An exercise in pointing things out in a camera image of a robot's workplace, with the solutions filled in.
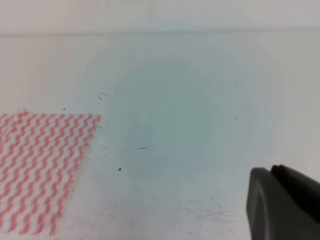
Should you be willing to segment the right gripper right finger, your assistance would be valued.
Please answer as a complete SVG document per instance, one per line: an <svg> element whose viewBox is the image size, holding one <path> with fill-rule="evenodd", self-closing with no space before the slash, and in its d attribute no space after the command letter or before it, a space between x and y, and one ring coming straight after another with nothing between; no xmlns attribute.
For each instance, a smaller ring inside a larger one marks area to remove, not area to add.
<svg viewBox="0 0 320 240"><path fill-rule="evenodd" d="M319 222L320 183L285 165L273 165L271 173L294 202L316 222Z"/></svg>

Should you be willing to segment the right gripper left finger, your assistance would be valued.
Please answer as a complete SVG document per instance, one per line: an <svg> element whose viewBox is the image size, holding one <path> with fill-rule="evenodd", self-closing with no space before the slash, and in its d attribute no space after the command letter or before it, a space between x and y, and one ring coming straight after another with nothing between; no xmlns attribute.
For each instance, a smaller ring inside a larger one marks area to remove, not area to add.
<svg viewBox="0 0 320 240"><path fill-rule="evenodd" d="M246 213L253 240L318 240L320 222L304 212L268 170L250 171Z"/></svg>

